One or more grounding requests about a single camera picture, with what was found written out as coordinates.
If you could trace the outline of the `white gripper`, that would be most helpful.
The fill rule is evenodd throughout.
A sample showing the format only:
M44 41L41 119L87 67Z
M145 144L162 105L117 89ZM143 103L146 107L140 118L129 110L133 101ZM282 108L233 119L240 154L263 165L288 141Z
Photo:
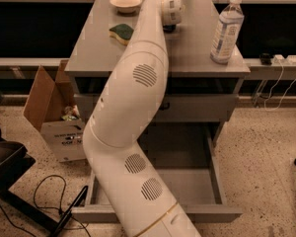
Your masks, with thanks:
M176 25L182 21L184 11L183 0L161 0L162 24Z

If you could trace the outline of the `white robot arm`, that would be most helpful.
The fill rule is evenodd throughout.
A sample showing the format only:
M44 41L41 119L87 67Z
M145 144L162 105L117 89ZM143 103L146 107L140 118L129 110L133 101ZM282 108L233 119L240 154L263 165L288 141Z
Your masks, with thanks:
M137 143L167 86L165 26L183 0L145 0L125 52L85 126L83 148L128 237L201 237Z

